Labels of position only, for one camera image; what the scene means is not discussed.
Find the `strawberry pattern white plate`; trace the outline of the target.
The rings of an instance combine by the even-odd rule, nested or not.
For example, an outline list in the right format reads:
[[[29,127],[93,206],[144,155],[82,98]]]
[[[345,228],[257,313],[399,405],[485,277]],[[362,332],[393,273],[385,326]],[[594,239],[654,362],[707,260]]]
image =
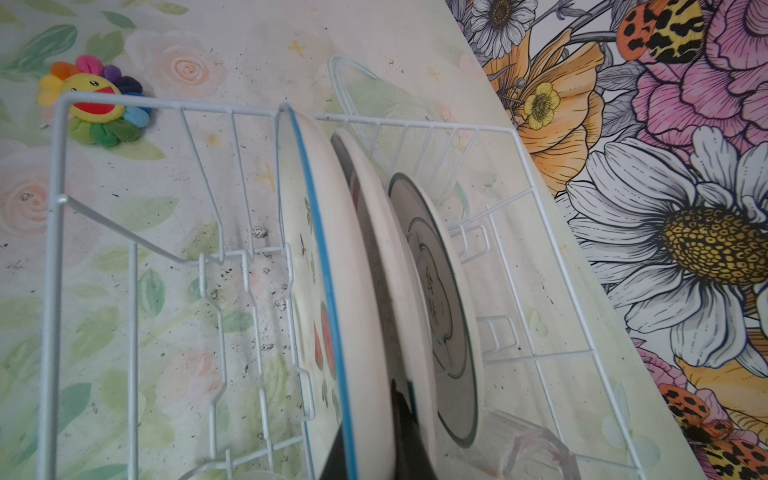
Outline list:
[[[368,155],[343,128],[333,133],[331,144],[362,230],[383,333],[389,393],[394,380],[418,422],[433,467],[436,387],[428,353],[425,301],[415,263]]]

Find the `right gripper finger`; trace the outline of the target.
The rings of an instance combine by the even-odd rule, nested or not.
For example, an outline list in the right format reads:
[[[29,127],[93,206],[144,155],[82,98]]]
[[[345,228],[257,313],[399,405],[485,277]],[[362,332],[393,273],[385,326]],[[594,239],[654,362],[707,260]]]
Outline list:
[[[395,478],[436,480],[437,475],[420,437],[418,422],[408,407],[405,396],[397,390],[394,380],[391,381],[390,393],[396,445]],[[347,478],[342,429],[337,431],[320,478]]]

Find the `green rimmed white plate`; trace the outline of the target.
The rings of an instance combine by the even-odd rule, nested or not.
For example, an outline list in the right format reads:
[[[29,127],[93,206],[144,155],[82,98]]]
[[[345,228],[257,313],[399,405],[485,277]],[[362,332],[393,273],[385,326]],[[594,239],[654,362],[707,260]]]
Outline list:
[[[485,387],[478,321],[464,269],[444,220],[414,179],[395,173],[387,193],[426,304],[438,419],[457,447],[470,449],[482,429]]]

